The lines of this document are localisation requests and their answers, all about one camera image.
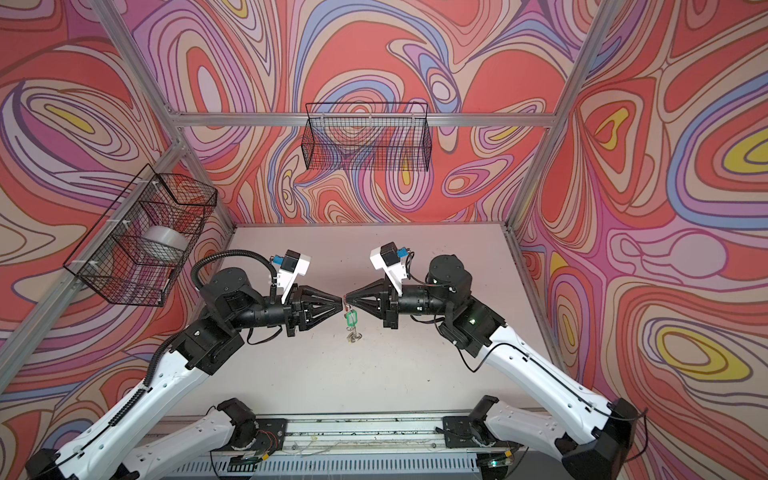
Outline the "green plastic key tag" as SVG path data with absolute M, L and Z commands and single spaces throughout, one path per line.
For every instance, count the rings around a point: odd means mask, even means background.
M 357 327 L 357 323 L 358 323 L 357 311 L 354 309 L 350 309 L 345 312 L 344 317 L 345 317 L 347 329 L 354 330 Z

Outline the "metal keyring disc red grip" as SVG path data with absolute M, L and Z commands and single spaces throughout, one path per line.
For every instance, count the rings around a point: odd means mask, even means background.
M 345 312 L 350 309 L 353 309 L 353 308 L 346 306 L 344 315 L 345 315 Z M 358 323 L 357 323 L 357 327 L 354 330 L 348 330 L 346 325 L 346 330 L 347 330 L 347 341 L 349 343 L 355 343 L 362 338 L 362 334 L 358 331 Z

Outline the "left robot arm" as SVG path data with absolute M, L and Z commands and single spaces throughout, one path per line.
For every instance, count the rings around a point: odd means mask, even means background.
M 198 319 L 160 344 L 144 378 L 91 427 L 59 449 L 34 453 L 25 464 L 27 476 L 160 479 L 202 452 L 250 449 L 259 427 L 253 412 L 236 398 L 163 440 L 139 442 L 248 344 L 244 332 L 272 328 L 292 337 L 342 311 L 340 297 L 296 284 L 309 260 L 293 250 L 267 259 L 232 249 L 195 263 L 190 277 L 204 302 Z

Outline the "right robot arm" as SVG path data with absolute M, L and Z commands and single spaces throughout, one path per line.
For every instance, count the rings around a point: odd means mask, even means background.
M 456 439 L 480 447 L 513 443 L 561 462 L 574 479 L 615 479 L 631 460 L 637 423 L 629 401 L 591 391 L 536 352 L 491 307 L 472 293 L 472 276 L 454 255 L 434 257 L 422 282 L 406 284 L 409 261 L 375 261 L 385 276 L 346 294 L 347 304 L 395 329 L 403 315 L 428 315 L 460 354 L 511 379 L 544 413 L 518 410 L 491 395 L 467 416 Z

